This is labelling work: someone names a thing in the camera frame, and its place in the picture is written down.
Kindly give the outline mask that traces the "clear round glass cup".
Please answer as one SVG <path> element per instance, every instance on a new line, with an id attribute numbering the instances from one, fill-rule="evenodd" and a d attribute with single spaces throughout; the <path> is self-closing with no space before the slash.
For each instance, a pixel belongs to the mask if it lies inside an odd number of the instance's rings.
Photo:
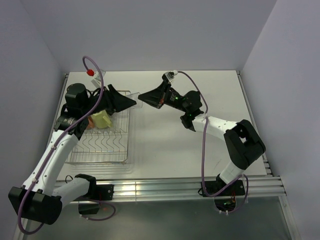
<path id="1" fill-rule="evenodd" d="M 126 109 L 121 112 L 116 112 L 111 116 L 111 129 L 115 132 L 126 133 L 129 128 L 130 110 Z"/>

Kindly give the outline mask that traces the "small clear glass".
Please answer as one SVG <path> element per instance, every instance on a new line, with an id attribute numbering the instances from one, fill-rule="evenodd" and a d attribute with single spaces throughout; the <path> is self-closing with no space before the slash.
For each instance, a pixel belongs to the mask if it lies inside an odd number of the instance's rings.
<path id="1" fill-rule="evenodd" d="M 127 95 L 127 97 L 136 102 L 135 105 L 131 106 L 131 109 L 141 109 L 143 107 L 143 102 L 139 100 L 138 96 L 140 95 L 139 92 L 131 93 Z"/>

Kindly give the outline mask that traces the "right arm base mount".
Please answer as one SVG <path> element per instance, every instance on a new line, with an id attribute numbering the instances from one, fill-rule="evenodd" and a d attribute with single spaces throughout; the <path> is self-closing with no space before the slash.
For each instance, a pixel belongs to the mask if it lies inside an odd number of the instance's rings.
<path id="1" fill-rule="evenodd" d="M 247 201 L 249 193 L 249 182 L 236 180 L 232 184 L 225 184 L 221 180 L 205 181 L 205 189 L 209 195 L 214 197 L 226 197 L 214 200 L 218 211 L 224 213 L 234 212 L 241 208 Z"/>

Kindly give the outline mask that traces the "pale yellow mug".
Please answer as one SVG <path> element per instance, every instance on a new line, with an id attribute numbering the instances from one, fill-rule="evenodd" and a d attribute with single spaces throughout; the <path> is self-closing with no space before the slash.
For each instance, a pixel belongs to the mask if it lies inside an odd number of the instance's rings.
<path id="1" fill-rule="evenodd" d="M 113 126 L 111 117 L 105 110 L 92 114 L 91 118 L 94 126 L 98 129 L 105 129 Z"/>

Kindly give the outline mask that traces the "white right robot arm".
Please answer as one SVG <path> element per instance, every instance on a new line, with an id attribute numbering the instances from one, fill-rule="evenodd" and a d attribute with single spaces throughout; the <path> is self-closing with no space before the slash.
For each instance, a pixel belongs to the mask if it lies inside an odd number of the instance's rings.
<path id="1" fill-rule="evenodd" d="M 200 132 L 202 147 L 206 147 L 206 136 L 211 135 L 225 142 L 230 161 L 218 175 L 217 191 L 222 195 L 229 194 L 239 176 L 266 151 L 266 146 L 252 123 L 246 119 L 229 121 L 209 116 L 201 107 L 208 107 L 200 89 L 179 94 L 172 83 L 177 71 L 168 71 L 162 75 L 162 83 L 153 90 L 142 93 L 138 99 L 160 109 L 167 105 L 184 114 L 180 117 L 183 126 L 193 132 Z"/>

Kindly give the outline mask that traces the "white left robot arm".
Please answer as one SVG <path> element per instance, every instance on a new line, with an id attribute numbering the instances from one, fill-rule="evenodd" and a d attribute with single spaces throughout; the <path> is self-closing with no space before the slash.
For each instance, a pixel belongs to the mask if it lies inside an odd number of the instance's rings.
<path id="1" fill-rule="evenodd" d="M 56 180 L 89 125 L 90 115 L 101 111 L 112 115 L 136 105 L 135 100 L 122 95 L 111 84 L 94 91 L 82 83 L 71 84 L 64 97 L 65 104 L 39 163 L 21 187 L 12 187 L 8 193 L 19 220 L 52 225 L 65 205 L 78 198 L 95 198 L 98 188 L 93 176 L 77 174 L 59 188 L 55 188 Z"/>

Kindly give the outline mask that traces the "pink mug white interior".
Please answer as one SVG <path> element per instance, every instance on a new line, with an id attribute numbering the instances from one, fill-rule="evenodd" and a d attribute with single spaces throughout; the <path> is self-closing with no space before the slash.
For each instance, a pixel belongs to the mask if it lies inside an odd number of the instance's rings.
<path id="1" fill-rule="evenodd" d="M 93 129 L 95 127 L 94 122 L 92 120 L 92 118 L 89 116 L 88 117 L 88 126 L 87 129 Z"/>

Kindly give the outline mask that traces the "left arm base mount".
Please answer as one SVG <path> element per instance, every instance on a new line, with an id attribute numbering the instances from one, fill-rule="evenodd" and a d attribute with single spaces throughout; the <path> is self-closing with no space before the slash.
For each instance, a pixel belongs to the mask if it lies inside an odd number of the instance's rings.
<path id="1" fill-rule="evenodd" d="M 88 215 L 96 215 L 99 210 L 112 209 L 111 215 L 102 219 L 93 219 L 92 221 L 103 221 L 110 219 L 116 214 L 116 207 L 109 201 L 113 199 L 114 185 L 113 184 L 98 184 L 91 197 L 78 197 L 75 201 L 89 201 L 90 203 L 79 203 L 78 212 L 82 217 L 87 218 Z"/>

